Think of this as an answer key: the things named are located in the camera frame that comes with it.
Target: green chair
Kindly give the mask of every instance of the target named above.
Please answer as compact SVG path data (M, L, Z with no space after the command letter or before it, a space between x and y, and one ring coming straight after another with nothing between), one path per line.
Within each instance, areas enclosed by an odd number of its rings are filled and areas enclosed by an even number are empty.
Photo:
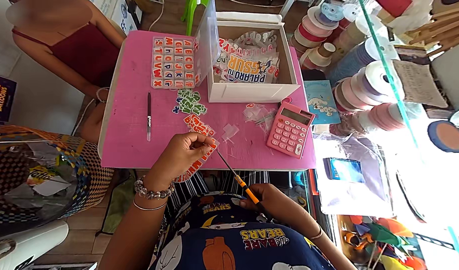
M186 0L186 7L184 8L184 15L181 17L181 21L187 20L186 26L186 35L191 35L191 29L193 27L193 15L196 6L199 4L203 4L205 7L207 6L209 0Z

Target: printed shirt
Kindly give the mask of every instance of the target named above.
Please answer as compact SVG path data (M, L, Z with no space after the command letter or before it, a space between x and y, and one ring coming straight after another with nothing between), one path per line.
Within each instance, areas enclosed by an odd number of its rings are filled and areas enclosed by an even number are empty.
M334 270L298 232L239 206L219 191L192 198L161 234L149 269Z

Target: clear plastic lid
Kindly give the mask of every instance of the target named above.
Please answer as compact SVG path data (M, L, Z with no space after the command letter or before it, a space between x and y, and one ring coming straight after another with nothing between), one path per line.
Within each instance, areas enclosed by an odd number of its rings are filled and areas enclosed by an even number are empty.
M200 85L204 78L213 70L213 65L216 63L220 53L218 41L216 7L214 0L209 0L196 31L196 39L194 41L196 74L201 76L200 80L196 82L196 86Z

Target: bracelet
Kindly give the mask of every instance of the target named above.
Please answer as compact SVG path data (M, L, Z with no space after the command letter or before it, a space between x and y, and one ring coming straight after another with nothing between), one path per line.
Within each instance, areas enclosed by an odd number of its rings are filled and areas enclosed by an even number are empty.
M139 205L136 204L136 202L133 200L133 204L134 206L136 206L137 208L141 209L141 210L144 210L144 211L152 211L152 210L158 210L160 208L162 208L163 206L165 206L167 204L167 202L165 202L163 205L161 205L160 207L156 207L156 208L142 208L140 207Z
M99 97L99 91L101 91L102 89L105 89L105 90L108 90L108 91L109 91L109 88L107 88L107 87L101 87L100 89L98 89L98 90L96 91L96 97L98 98L99 101L101 101L101 102L103 102L103 103L106 103L105 100L101 100L101 98Z
M140 179L134 183L134 190L139 196L145 197L148 200L151 200L151 199L159 200L159 199L164 199L166 197L169 197L171 194L174 193L174 183L171 182L171 185L166 190L153 192L153 191L148 191L144 187L142 180Z
M310 239L310 240L316 240L316 239L318 239L318 238L320 238L320 237L322 236L322 228L321 228L321 225L318 224L318 226L320 227L320 232L318 233L318 235L317 235L317 236L314 236L314 237L309 237L308 239Z

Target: woven basket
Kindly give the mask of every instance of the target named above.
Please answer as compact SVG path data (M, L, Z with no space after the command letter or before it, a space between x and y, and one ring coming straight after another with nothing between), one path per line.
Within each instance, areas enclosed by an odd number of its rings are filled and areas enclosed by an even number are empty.
M53 217L42 219L36 212L40 208L20 208L4 199L4 194L26 182L30 162L22 151L11 147L28 148L26 143L0 144L0 236L28 230L58 218L65 218L97 205L104 197L114 169L101 167L97 145L82 138L20 127L1 126L0 141L52 140L46 142L68 159L77 176L77 187L72 200Z

